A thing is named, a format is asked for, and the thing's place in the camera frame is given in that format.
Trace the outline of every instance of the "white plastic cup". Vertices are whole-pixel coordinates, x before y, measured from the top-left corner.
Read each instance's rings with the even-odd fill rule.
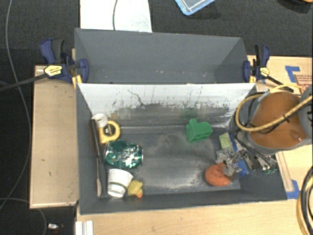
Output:
[[[110,169],[108,176],[108,195],[121,198],[124,196],[133,176],[128,171]]]

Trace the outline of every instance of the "blue tape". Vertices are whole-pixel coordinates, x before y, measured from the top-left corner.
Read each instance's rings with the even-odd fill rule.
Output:
[[[300,193],[299,187],[298,187],[298,183],[295,180],[291,180],[292,181],[292,185],[293,185],[293,191],[287,192],[286,191],[286,195],[287,195],[287,199],[297,199]]]
[[[295,80],[295,78],[293,76],[293,71],[300,71],[300,68],[298,66],[285,66],[285,69],[286,69],[286,71],[288,73],[290,82],[295,83],[296,80]]]

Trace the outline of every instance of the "green small block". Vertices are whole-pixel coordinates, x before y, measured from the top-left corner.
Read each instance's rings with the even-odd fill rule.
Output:
[[[186,137],[188,142],[193,143],[207,139],[213,133],[208,122],[198,123],[195,118],[189,120],[186,125]]]

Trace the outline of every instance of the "black carpet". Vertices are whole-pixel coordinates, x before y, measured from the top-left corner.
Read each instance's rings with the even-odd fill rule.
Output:
[[[10,0],[0,0],[0,83],[13,83],[5,45],[5,21]],[[247,54],[255,44],[266,44],[272,55],[312,56],[311,4],[289,0],[217,0],[192,16],[185,16],[174,0],[149,0],[154,32],[242,37]],[[79,0],[13,0],[9,19],[9,45],[19,80],[33,75],[43,62],[39,44],[62,38],[74,46],[79,26]],[[32,87],[23,86],[29,112]],[[18,90],[0,93],[0,198],[8,195],[25,163],[29,132]],[[29,165],[13,198],[28,199]],[[59,223],[73,234],[74,208],[45,209],[47,223]],[[0,211],[0,234],[42,234],[41,215],[26,203],[10,200]]]

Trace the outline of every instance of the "green can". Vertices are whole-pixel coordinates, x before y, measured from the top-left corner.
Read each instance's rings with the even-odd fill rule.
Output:
[[[104,150],[104,163],[119,169],[137,168],[142,160],[142,147],[132,142],[109,141]]]

